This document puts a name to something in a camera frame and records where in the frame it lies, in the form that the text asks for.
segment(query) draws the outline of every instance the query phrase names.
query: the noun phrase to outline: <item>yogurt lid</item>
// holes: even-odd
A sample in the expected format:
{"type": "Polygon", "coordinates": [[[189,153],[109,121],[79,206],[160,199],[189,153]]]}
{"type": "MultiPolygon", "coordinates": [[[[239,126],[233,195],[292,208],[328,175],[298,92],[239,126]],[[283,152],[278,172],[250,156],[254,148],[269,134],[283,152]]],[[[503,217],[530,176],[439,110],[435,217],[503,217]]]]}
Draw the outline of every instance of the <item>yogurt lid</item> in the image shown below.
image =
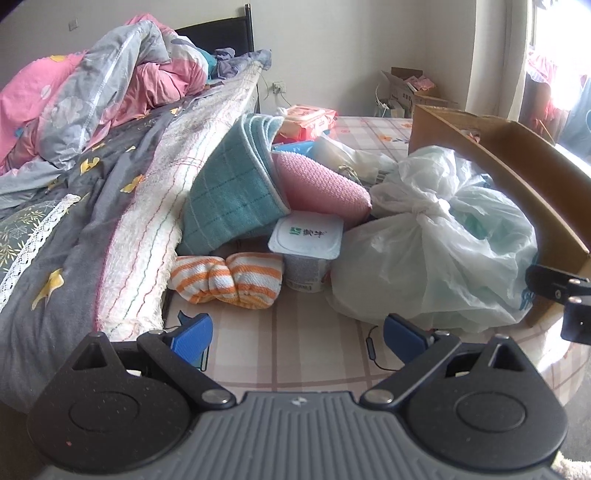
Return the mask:
{"type": "Polygon", "coordinates": [[[275,225],[269,249],[278,254],[334,260],[340,254],[343,219],[337,215],[291,212],[275,225]]]}

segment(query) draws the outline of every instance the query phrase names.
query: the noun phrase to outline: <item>pink blanket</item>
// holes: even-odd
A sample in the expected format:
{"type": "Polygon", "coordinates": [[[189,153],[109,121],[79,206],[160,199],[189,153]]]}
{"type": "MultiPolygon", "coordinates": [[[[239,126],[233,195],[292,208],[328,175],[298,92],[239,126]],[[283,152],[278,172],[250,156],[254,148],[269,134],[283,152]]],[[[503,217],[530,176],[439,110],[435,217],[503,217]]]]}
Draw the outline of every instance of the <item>pink blanket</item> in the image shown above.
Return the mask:
{"type": "MultiPolygon", "coordinates": [[[[88,147],[100,142],[110,128],[186,95],[195,95],[205,86],[207,62],[201,53],[150,14],[134,17],[126,25],[141,20],[152,21],[161,31],[171,61],[144,63],[135,68],[123,100],[104,111],[88,147]]],[[[36,60],[0,92],[0,174],[20,168],[39,154],[39,117],[53,107],[60,86],[74,73],[84,54],[36,60]]]]}
{"type": "Polygon", "coordinates": [[[35,60],[18,72],[0,92],[0,171],[23,127],[38,118],[80,63],[84,53],[52,55],[35,60]]]}

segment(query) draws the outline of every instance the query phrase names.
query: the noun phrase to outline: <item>plastic bag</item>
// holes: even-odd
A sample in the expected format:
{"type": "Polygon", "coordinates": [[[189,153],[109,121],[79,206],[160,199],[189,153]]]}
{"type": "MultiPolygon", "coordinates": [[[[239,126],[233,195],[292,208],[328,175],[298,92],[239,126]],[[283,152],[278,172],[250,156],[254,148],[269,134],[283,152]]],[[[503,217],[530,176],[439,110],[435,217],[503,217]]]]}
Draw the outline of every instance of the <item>plastic bag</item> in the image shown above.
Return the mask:
{"type": "Polygon", "coordinates": [[[364,186],[375,185],[397,168],[396,162],[384,154],[354,150],[324,134],[316,138],[309,156],[337,173],[343,167],[351,169],[364,186]]]}
{"type": "Polygon", "coordinates": [[[531,307],[525,270],[535,232],[503,193],[452,150],[422,148],[371,188],[374,215],[343,237],[329,302],[381,324],[398,313],[423,329],[480,332],[531,307]]]}

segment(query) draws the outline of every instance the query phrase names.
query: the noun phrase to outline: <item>gray plastic housing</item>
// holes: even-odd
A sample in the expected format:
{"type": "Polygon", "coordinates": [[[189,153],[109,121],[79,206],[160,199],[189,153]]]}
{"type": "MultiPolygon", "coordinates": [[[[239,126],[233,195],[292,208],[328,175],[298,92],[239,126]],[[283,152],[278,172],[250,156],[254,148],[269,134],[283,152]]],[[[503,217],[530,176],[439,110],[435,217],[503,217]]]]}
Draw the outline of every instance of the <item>gray plastic housing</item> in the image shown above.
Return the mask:
{"type": "Polygon", "coordinates": [[[367,410],[349,392],[247,393],[204,413],[186,439],[133,471],[72,473],[49,466],[39,480],[560,480],[546,466],[476,473],[426,453],[392,413],[367,410]]]}

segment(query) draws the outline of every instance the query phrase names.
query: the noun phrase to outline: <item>metal screw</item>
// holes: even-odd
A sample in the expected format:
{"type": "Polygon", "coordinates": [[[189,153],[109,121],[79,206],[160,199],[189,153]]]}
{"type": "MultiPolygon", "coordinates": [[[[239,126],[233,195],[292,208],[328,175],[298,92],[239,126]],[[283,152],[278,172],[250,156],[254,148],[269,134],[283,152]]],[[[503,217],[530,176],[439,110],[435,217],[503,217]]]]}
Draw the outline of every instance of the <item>metal screw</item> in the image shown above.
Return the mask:
{"type": "Polygon", "coordinates": [[[212,388],[203,392],[201,398],[212,405],[224,405],[232,399],[232,394],[228,390],[212,388]]]}
{"type": "Polygon", "coordinates": [[[369,403],[374,403],[376,405],[387,405],[394,401],[394,395],[392,395],[392,392],[380,388],[374,388],[373,390],[365,392],[363,397],[369,403]]]}

